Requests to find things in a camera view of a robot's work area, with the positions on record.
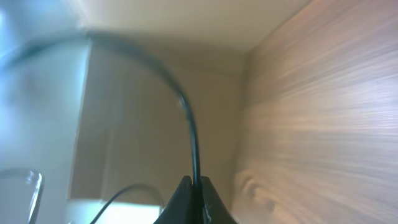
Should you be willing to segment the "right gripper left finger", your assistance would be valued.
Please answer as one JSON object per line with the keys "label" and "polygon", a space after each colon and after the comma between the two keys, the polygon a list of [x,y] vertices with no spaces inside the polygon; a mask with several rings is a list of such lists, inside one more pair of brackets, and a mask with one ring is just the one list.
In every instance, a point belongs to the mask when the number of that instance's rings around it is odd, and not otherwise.
{"label": "right gripper left finger", "polygon": [[186,175],[154,224],[192,224],[193,202],[192,179]]}

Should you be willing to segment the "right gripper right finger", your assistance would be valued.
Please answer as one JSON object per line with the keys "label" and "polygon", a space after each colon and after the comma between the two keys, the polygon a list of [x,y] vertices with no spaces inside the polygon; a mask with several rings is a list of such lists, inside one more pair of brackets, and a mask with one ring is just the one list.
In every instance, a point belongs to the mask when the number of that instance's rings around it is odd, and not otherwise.
{"label": "right gripper right finger", "polygon": [[204,204],[204,223],[206,224],[237,224],[225,207],[209,177],[202,176],[202,192]]}

